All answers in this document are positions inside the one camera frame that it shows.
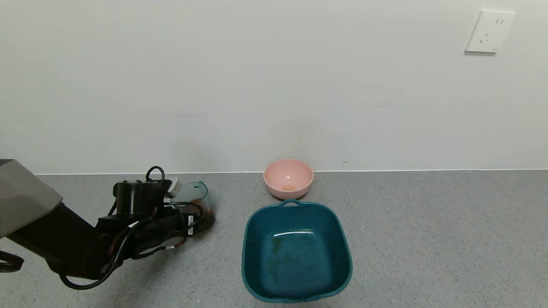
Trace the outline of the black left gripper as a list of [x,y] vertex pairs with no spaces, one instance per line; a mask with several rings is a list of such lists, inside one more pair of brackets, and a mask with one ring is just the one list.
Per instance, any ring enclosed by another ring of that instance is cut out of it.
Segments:
[[215,222],[214,213],[204,214],[198,221],[198,213],[183,212],[176,208],[164,208],[156,215],[156,224],[173,236],[194,236],[198,231],[206,231]]

